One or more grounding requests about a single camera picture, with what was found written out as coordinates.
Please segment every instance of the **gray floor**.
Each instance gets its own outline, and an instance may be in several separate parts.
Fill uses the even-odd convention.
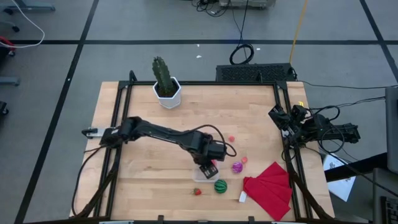
[[[48,1],[55,12],[28,13],[46,32],[47,40],[78,40],[93,0]],[[291,40],[303,0],[278,0],[265,11],[250,9],[244,28],[245,39]],[[397,40],[393,29],[398,19],[394,0],[367,0],[377,26],[386,40]],[[242,9],[235,9],[241,23]],[[17,23],[18,34],[0,24],[9,39],[36,40],[37,32],[20,14],[0,14],[0,20]],[[238,30],[228,11],[212,18],[196,12],[190,1],[99,0],[88,40],[205,40],[238,39]],[[300,40],[376,40],[357,0],[309,0],[298,37]],[[251,63],[288,62],[290,45],[254,45]],[[398,46],[388,46],[398,60]],[[229,64],[231,44],[181,45],[85,45],[72,79],[67,99],[52,139],[25,222],[67,218],[76,175],[86,139],[80,131],[92,120],[103,81],[123,80],[134,70],[139,80],[153,80],[151,60],[160,55],[179,80],[214,80],[215,67]],[[71,65],[76,45],[41,45],[20,49],[2,66],[1,75],[21,77],[19,87],[0,86],[0,100],[9,103],[10,114],[0,125],[0,217],[12,223],[29,182],[55,105]],[[300,80],[326,85],[394,85],[387,60],[378,45],[297,45],[292,65]],[[310,106],[319,107],[382,96],[382,90],[347,90],[306,85]],[[343,108],[336,123],[359,125],[361,140],[347,144],[353,157],[364,159],[386,151],[384,102],[377,101]],[[344,153],[339,156],[352,160]],[[360,192],[368,185],[359,180],[352,204],[367,205]],[[333,199],[336,213],[345,219],[343,203]]]

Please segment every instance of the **potted cactus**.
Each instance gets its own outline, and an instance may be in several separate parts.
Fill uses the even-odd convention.
[[[156,57],[152,70],[157,82],[153,86],[160,105],[172,109],[181,103],[181,86],[175,77],[170,77],[169,68],[161,57]]]

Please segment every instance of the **purple ball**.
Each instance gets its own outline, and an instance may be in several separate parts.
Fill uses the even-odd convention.
[[[232,171],[235,174],[238,174],[242,172],[242,170],[243,170],[243,164],[241,162],[234,162],[234,164],[232,165]]]

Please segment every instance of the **cactus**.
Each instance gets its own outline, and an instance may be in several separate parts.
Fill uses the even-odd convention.
[[[175,85],[170,77],[169,68],[161,57],[156,57],[152,63],[152,70],[157,80],[157,94],[160,97],[171,97],[174,96]]]

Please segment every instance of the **black floor stripe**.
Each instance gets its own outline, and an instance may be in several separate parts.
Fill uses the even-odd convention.
[[[97,5],[98,5],[98,1],[99,0],[93,1],[93,5],[91,6],[90,13],[88,14],[85,28],[83,29],[83,33],[81,34],[81,37],[80,37],[80,40],[78,43],[78,47],[76,48],[75,55],[73,57],[73,60],[71,62],[71,65],[70,65],[70,68],[68,71],[68,75],[65,78],[65,83],[63,84],[60,97],[59,97],[57,105],[55,107],[55,111],[54,111],[54,114],[53,114],[51,122],[50,122],[50,127],[47,130],[47,134],[45,135],[45,139],[44,139],[42,148],[40,150],[39,157],[37,158],[37,162],[34,167],[32,176],[30,177],[27,189],[25,191],[24,198],[22,199],[22,203],[19,207],[18,214],[15,219],[15,223],[20,224],[20,223],[24,222],[30,201],[32,199],[33,193],[34,193],[36,185],[37,185],[37,181],[40,177],[40,173],[41,173],[43,165],[44,165],[44,160],[47,157],[47,153],[49,151],[50,143],[53,138],[55,128],[57,127],[57,123],[58,123],[59,117],[61,115],[61,110],[62,110],[63,104],[67,97],[67,93],[68,93],[69,86],[70,86],[70,83],[73,78],[73,74],[75,73],[76,66],[79,61],[80,54],[81,54],[81,51],[84,46],[84,41],[87,38],[87,33],[90,28],[91,22],[93,20],[94,13],[95,13]]]
[[[390,65],[391,71],[394,74],[396,80],[398,81],[398,68],[397,65],[392,58],[392,55],[390,53],[390,50],[388,49],[386,42],[383,39],[383,36],[380,33],[379,28],[376,25],[376,21],[374,20],[371,11],[369,10],[368,5],[366,4],[365,0],[359,0],[361,2],[362,8],[365,11],[366,17],[369,20],[369,23],[371,24],[371,27],[373,29],[374,34],[377,37],[377,40],[380,41],[380,46],[381,49],[383,50],[384,56],[386,56],[387,62]]]
[[[14,44],[36,44],[38,40],[11,40]],[[79,40],[45,40],[42,44],[79,44]],[[238,44],[239,40],[85,40],[92,45],[161,45],[161,44]],[[245,44],[290,45],[293,40],[244,40]],[[375,45],[378,40],[298,40],[297,45]],[[398,40],[388,44],[397,45]]]

